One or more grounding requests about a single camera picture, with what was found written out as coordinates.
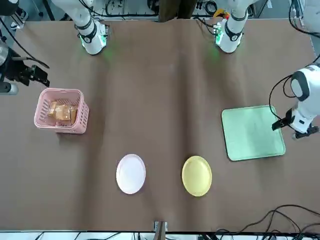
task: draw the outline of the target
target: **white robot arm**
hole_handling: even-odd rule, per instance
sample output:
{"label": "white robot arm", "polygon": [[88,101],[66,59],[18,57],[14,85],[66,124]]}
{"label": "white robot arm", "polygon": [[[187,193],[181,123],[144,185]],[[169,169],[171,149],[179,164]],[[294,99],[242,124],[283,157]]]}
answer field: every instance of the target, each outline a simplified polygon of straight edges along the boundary
{"label": "white robot arm", "polygon": [[225,53],[233,53],[243,34],[243,29],[248,19],[247,8],[258,0],[228,0],[231,8],[230,17],[220,22],[220,36],[216,38],[215,44]]}
{"label": "white robot arm", "polygon": [[[81,0],[84,5],[91,6],[93,0]],[[98,54],[107,45],[109,27],[94,20],[89,10],[79,0],[52,0],[65,11],[78,30],[82,45],[91,54]]]}
{"label": "white robot arm", "polygon": [[290,126],[296,139],[319,132],[312,121],[320,115],[320,64],[312,63],[296,71],[291,77],[291,89],[298,102],[286,112],[285,118],[272,124],[272,129]]}

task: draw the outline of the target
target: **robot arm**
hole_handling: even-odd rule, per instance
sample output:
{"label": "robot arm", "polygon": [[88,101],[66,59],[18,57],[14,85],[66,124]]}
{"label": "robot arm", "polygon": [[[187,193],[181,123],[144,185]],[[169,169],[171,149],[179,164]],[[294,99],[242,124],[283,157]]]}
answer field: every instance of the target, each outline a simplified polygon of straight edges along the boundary
{"label": "robot arm", "polygon": [[231,8],[230,17],[220,22],[220,37],[216,38],[215,44],[225,53],[233,53],[243,34],[243,29],[248,19],[247,8],[258,0],[228,0]]}
{"label": "robot arm", "polygon": [[296,139],[319,132],[312,121],[320,115],[320,64],[312,63],[296,71],[291,77],[291,89],[298,102],[286,112],[285,118],[272,124],[272,129],[290,126]]}
{"label": "robot arm", "polygon": [[26,86],[29,86],[30,81],[37,81],[46,87],[50,86],[48,74],[36,65],[31,67],[25,65],[24,60],[27,59],[27,57],[21,57],[0,40],[0,95],[18,93],[17,85],[6,82],[5,79],[20,82]]}
{"label": "robot arm", "polygon": [[107,45],[109,27],[94,20],[85,7],[91,6],[93,0],[52,0],[52,2],[72,18],[82,45],[89,54],[96,55]]}

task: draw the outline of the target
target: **yellow plate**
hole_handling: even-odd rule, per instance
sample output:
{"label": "yellow plate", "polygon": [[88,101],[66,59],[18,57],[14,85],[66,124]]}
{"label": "yellow plate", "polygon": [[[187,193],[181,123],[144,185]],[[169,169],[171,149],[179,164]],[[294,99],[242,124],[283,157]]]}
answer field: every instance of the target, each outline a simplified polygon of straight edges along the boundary
{"label": "yellow plate", "polygon": [[190,157],[182,168],[185,189],[195,197],[205,195],[211,186],[212,172],[207,161],[200,156]]}

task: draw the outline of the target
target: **green led light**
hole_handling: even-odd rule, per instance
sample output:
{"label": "green led light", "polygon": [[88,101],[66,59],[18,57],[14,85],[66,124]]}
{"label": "green led light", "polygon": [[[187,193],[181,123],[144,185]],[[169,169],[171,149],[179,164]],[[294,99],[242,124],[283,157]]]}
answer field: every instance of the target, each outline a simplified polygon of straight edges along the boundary
{"label": "green led light", "polygon": [[100,42],[103,46],[107,44],[107,38],[105,36],[100,35],[99,36]]}
{"label": "green led light", "polygon": [[215,44],[220,45],[223,35],[224,35],[224,33],[223,33],[223,32],[220,32],[220,33],[215,37]]}

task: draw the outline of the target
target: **packaged bread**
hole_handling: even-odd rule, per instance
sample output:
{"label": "packaged bread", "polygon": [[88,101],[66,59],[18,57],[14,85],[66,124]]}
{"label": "packaged bread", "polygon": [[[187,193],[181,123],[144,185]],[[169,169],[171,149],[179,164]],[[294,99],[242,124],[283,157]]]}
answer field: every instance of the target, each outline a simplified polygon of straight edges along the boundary
{"label": "packaged bread", "polygon": [[47,115],[49,117],[55,117],[56,116],[56,107],[57,107],[57,102],[56,101],[52,101],[50,103],[50,107],[48,109]]}
{"label": "packaged bread", "polygon": [[75,124],[77,120],[78,107],[71,106],[70,107],[70,117],[71,117],[71,125]]}
{"label": "packaged bread", "polygon": [[70,106],[66,104],[56,105],[55,119],[57,119],[58,121],[70,121],[71,119]]}

